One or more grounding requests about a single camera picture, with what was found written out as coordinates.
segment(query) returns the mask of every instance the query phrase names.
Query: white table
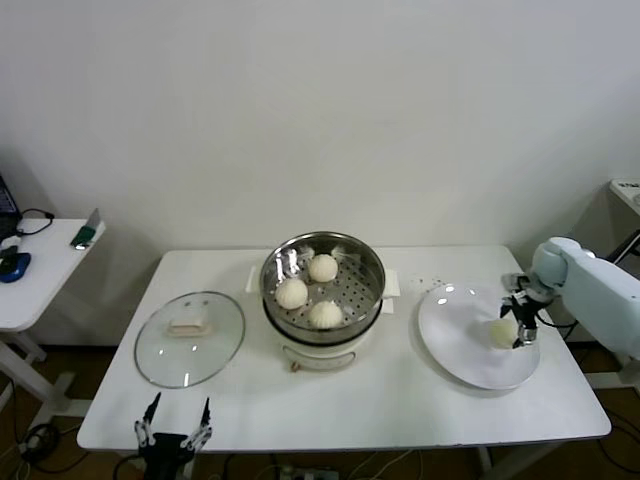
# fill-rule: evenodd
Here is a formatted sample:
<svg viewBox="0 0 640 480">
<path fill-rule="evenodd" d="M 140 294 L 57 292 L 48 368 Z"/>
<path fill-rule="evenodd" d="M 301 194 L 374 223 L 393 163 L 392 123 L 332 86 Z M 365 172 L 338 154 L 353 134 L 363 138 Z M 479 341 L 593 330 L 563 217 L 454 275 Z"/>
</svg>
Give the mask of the white table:
<svg viewBox="0 0 640 480">
<path fill-rule="evenodd" d="M 267 250 L 172 251 L 149 284 L 78 435 L 90 450 L 135 450 L 133 422 L 161 389 L 138 373 L 136 336 L 149 316 L 179 295 L 218 290 L 244 310 L 244 343 L 212 379 L 162 389 L 155 431 L 190 433 L 211 397 L 213 438 L 204 452 L 439 448 L 561 442 L 600 437 L 610 422 L 555 329 L 541 326 L 541 362 L 509 392 L 467 386 L 444 371 L 417 335 L 419 302 L 434 279 L 500 287 L 520 271 L 504 247 L 377 249 L 395 269 L 395 313 L 372 328 L 366 357 L 339 372 L 291 373 L 271 338 L 257 294 L 245 293 Z M 551 447 L 516 453 L 486 478 L 507 478 Z"/>
<path fill-rule="evenodd" d="M 31 367 L 34 360 L 44 360 L 46 354 L 24 333 L 38 321 L 91 250 L 76 250 L 69 245 L 85 222 L 56 219 L 37 235 L 23 237 L 19 251 L 30 253 L 31 263 L 20 280 L 0 283 L 0 333 L 28 354 L 23 360 L 4 342 L 0 342 L 0 369 L 43 402 L 32 425 L 46 422 L 53 415 L 82 416 L 89 406 L 89 401 L 71 400 L 65 396 L 64 392 L 73 381 L 73 374 L 63 373 L 52 385 Z M 45 219 L 24 219 L 20 228 L 27 232 L 35 231 L 46 223 Z M 104 224 L 101 224 L 94 242 L 104 229 Z M 0 395 L 0 409 L 10 394 L 10 389 L 6 389 Z"/>
</svg>

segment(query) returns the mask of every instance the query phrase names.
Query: laptop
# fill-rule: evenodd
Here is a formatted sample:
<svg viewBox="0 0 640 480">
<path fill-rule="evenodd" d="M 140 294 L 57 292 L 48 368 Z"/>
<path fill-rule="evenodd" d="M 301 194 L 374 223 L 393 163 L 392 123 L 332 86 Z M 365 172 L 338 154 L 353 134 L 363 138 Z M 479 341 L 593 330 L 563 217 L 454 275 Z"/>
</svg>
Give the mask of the laptop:
<svg viewBox="0 0 640 480">
<path fill-rule="evenodd" d="M 16 234 L 21 219 L 16 201 L 0 176 L 0 242 Z"/>
</svg>

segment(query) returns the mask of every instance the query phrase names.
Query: white plate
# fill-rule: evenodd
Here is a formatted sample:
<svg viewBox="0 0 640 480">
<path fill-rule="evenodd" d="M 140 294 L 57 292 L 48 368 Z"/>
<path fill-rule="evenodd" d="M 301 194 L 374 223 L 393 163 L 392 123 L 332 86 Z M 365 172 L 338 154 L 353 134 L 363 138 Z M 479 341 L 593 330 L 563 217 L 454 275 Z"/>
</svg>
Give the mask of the white plate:
<svg viewBox="0 0 640 480">
<path fill-rule="evenodd" d="M 537 343 L 515 350 L 492 346 L 490 322 L 499 316 L 502 296 L 486 287 L 448 284 L 430 291 L 420 305 L 420 335 L 433 357 L 476 387 L 515 388 L 540 363 Z"/>
</svg>

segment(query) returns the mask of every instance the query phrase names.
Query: power strip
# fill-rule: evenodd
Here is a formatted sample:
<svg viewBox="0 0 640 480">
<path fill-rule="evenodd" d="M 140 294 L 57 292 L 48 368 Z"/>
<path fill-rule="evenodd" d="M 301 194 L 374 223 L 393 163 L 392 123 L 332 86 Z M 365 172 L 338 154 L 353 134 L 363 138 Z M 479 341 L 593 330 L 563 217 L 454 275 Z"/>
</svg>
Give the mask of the power strip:
<svg viewBox="0 0 640 480">
<path fill-rule="evenodd" d="M 282 470 L 280 480 L 339 480 L 338 472 L 332 470 L 315 470 L 313 468 L 295 468 L 293 471 L 283 468 Z"/>
</svg>

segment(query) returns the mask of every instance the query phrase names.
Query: white wall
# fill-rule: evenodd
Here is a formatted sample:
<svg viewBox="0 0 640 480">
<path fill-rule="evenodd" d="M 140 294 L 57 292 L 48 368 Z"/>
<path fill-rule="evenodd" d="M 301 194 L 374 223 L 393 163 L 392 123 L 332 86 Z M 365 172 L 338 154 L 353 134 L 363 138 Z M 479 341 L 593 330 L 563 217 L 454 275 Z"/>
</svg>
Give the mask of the white wall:
<svg viewBox="0 0 640 480">
<path fill-rule="evenodd" d="M 335 229 L 526 258 L 640 176 L 638 18 L 637 0 L 0 0 L 0 171 L 22 205 L 110 227 L 40 339 L 117 342 L 174 248 Z"/>
</svg>

